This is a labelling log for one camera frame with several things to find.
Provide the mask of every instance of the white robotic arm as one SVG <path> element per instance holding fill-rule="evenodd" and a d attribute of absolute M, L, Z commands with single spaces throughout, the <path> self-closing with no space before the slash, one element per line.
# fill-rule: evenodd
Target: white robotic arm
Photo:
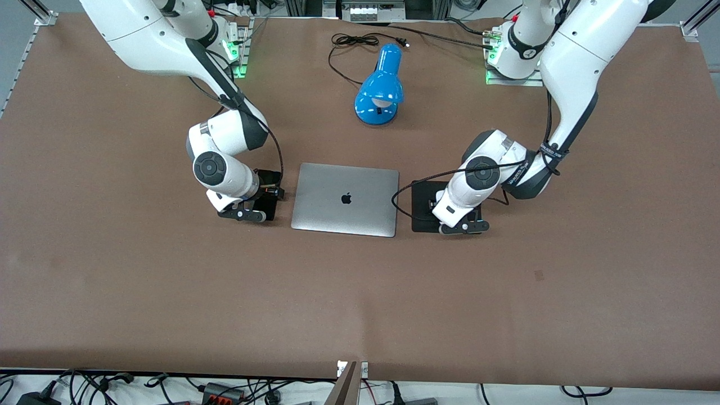
<path fill-rule="evenodd" d="M 498 185 L 521 200 L 534 198 L 545 189 L 595 107 L 600 74 L 630 38 L 647 4 L 647 0 L 581 0 L 549 39 L 539 64 L 548 92 L 560 109 L 557 128 L 537 152 L 528 151 L 499 130 L 478 135 L 460 166 L 477 171 L 456 173 L 438 193 L 433 214 L 446 226 L 441 231 L 453 229 Z M 542 13 L 535 15 L 540 19 L 538 25 L 546 24 Z"/>
<path fill-rule="evenodd" d="M 257 198 L 262 193 L 257 173 L 233 156 L 264 145 L 267 122 L 225 74 L 226 63 L 211 58 L 208 52 L 210 47 L 222 46 L 226 36 L 223 22 L 227 22 L 222 17 L 217 17 L 220 23 L 211 19 L 200 0 L 81 3 L 108 45 L 130 68 L 155 75 L 190 76 L 211 88 L 228 111 L 190 128 L 186 148 L 195 177 L 208 189 L 207 196 L 218 212 Z M 261 222 L 266 217 L 254 213 L 244 219 Z"/>

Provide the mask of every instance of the brown tabletop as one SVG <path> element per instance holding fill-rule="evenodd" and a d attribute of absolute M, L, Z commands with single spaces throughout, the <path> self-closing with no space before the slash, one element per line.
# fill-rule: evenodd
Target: brown tabletop
<path fill-rule="evenodd" d="M 327 64 L 333 33 L 371 30 L 411 43 L 405 103 L 380 128 Z M 376 52 L 334 63 L 362 80 Z M 536 148 L 544 89 L 484 76 L 476 48 L 271 20 L 238 84 L 279 138 L 289 199 L 277 221 L 237 223 L 184 148 L 217 105 L 187 78 L 128 68 L 85 15 L 60 16 L 0 120 L 0 365 L 319 378 L 359 359 L 380 380 L 720 389 L 720 104 L 676 27 L 636 31 L 562 176 L 484 204 L 490 232 L 413 233 L 402 215 L 393 239 L 290 228 L 301 162 L 407 184 L 456 169 L 490 128 Z M 272 143 L 240 159 L 277 168 Z"/>

